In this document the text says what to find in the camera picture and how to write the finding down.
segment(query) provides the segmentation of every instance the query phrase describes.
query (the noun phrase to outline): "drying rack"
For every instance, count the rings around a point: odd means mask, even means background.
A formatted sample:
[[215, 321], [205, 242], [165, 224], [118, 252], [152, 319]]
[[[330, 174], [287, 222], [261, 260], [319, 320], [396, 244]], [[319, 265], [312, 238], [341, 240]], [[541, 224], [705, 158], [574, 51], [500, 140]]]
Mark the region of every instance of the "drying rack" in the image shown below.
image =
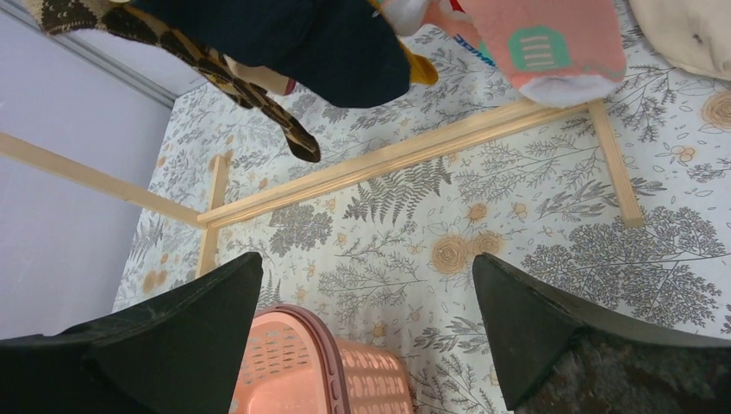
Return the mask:
[[137, 185], [2, 132], [0, 132], [0, 154], [200, 228], [203, 235], [198, 256], [196, 273], [198, 277], [216, 267], [218, 234], [222, 227], [587, 110], [597, 132], [599, 146], [604, 153], [625, 226], [641, 226], [644, 215], [634, 195], [619, 144], [609, 122], [604, 102], [601, 100], [559, 110], [522, 99], [329, 166], [229, 204], [225, 204], [223, 198], [228, 184], [230, 159], [217, 155], [209, 206], [205, 212], [185, 207]]

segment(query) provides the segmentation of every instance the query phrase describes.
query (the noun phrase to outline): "wooden leg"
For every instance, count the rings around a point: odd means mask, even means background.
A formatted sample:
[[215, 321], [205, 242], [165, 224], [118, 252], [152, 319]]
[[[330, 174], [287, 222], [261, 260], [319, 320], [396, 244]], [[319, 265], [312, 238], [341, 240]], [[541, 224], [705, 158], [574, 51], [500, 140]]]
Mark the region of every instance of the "wooden leg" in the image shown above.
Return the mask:
[[607, 170], [615, 188], [624, 225], [626, 227], [640, 227], [644, 224], [645, 217], [640, 209], [640, 204], [637, 202], [637, 197], [634, 195], [632, 182], [629, 180], [629, 173], [624, 165], [622, 151], [619, 148], [619, 142], [616, 140], [614, 129], [609, 122], [609, 115], [607, 115], [604, 102], [599, 100], [589, 103], [589, 115], [599, 138], [599, 146], [604, 152]]
[[[229, 160], [217, 155], [213, 166], [213, 181], [210, 187], [209, 210], [221, 207], [226, 196], [226, 186], [228, 184], [228, 166]], [[216, 268], [216, 250], [218, 249], [218, 233], [219, 228], [209, 226], [203, 230], [201, 235], [201, 249], [198, 253], [198, 266], [196, 268], [196, 278], [210, 272]]]

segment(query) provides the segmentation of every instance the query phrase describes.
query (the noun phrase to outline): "beige fabric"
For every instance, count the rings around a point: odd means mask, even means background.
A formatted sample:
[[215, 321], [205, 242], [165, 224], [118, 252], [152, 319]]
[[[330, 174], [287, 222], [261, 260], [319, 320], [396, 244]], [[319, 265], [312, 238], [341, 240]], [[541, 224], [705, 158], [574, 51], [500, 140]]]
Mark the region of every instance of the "beige fabric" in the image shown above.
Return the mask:
[[289, 95], [294, 89], [295, 82], [292, 79], [274, 72], [266, 66], [250, 67], [242, 65], [226, 55], [223, 58], [226, 60], [226, 65], [228, 65], [231, 73], [241, 80], [259, 85], [271, 93], [282, 96]]
[[629, 0], [647, 40], [672, 65], [731, 80], [731, 0]]

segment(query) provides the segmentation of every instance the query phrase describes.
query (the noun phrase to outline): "pink laundry basket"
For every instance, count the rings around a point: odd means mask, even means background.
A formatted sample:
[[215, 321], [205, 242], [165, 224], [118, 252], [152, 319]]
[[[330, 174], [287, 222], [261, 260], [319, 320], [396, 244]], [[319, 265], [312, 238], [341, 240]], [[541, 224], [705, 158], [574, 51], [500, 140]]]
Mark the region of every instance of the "pink laundry basket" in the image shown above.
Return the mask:
[[230, 413], [413, 413], [392, 354], [334, 338], [312, 312], [280, 305], [254, 318]]

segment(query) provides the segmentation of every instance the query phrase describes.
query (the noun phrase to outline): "pink sock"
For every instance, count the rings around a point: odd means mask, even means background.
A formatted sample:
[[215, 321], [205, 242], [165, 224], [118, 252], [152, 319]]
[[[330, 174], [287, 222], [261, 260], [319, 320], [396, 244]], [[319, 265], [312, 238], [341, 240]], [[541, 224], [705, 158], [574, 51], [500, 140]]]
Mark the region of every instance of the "pink sock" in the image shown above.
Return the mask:
[[510, 83], [565, 108], [606, 97], [627, 61], [612, 0], [459, 0]]

